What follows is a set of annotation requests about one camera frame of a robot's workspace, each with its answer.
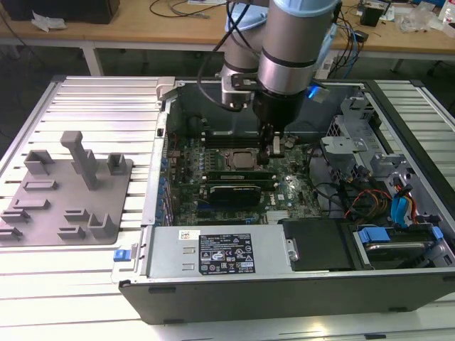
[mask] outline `sticker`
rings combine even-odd
[[[179,240],[198,240],[200,235],[199,229],[181,229],[178,231]]]
[[[207,234],[200,235],[198,238],[201,274],[226,275],[256,272],[251,234]]]

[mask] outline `wooden desk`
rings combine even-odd
[[[151,0],[122,0],[109,25],[68,23],[62,31],[43,32],[30,22],[9,21],[15,32],[30,45],[78,47],[84,50],[92,75],[102,75],[96,48],[135,48],[144,50],[211,50],[224,34],[225,8],[207,11],[210,19],[162,18],[149,11]],[[345,0],[343,12],[356,3]],[[181,5],[182,11],[202,9],[199,5]],[[167,1],[154,7],[171,14]],[[345,15],[354,29],[370,34],[362,55],[376,58],[455,60],[455,39],[440,31],[401,33],[395,23],[377,27],[359,26],[360,18]],[[0,22],[0,44],[20,45],[4,23]],[[338,36],[333,50],[343,50],[346,42]]]

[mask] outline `blue led light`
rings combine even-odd
[[[318,91],[318,87],[312,87],[310,90],[310,93],[308,95],[308,98],[312,98]]]

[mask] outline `black box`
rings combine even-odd
[[[364,26],[376,27],[379,18],[384,14],[385,7],[382,4],[369,3],[365,5],[360,24]]]
[[[86,23],[110,23],[120,0],[0,0],[12,20],[33,18],[32,11],[49,18]]]

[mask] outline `side panel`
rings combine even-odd
[[[415,310],[455,291],[441,274],[130,285],[120,291],[151,325]]]

